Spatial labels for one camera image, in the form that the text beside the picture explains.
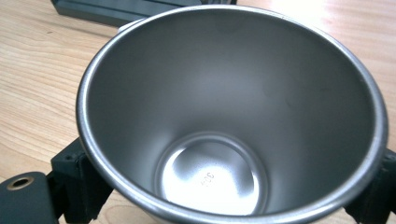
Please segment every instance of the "black object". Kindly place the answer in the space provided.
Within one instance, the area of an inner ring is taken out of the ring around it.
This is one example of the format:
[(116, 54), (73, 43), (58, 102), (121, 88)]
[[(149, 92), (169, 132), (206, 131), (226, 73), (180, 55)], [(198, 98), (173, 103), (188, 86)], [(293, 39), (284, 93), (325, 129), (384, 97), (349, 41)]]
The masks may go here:
[[(47, 176), (30, 172), (0, 184), (0, 223), (69, 223), (97, 218), (112, 188), (90, 164), (79, 139), (52, 160)], [(346, 211), (358, 223), (386, 223), (396, 212), (396, 153), (387, 149), (373, 182)]]
[(65, 16), (120, 27), (178, 7), (236, 4), (236, 0), (51, 0)]

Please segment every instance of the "wooden table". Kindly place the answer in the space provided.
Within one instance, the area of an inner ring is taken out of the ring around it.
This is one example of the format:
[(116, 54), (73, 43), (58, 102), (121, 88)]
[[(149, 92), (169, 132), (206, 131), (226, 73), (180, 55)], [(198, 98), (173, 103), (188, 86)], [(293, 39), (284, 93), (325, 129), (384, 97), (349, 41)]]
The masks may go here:
[[(310, 23), (351, 49), (373, 74), (396, 149), (396, 3), (393, 0), (239, 0)], [(50, 159), (78, 137), (78, 83), (117, 28), (60, 16), (50, 0), (0, 0), (0, 182), (50, 171)], [(392, 216), (389, 223), (396, 223)], [(94, 223), (154, 223), (114, 192)], [(320, 223), (353, 223), (340, 210)]]

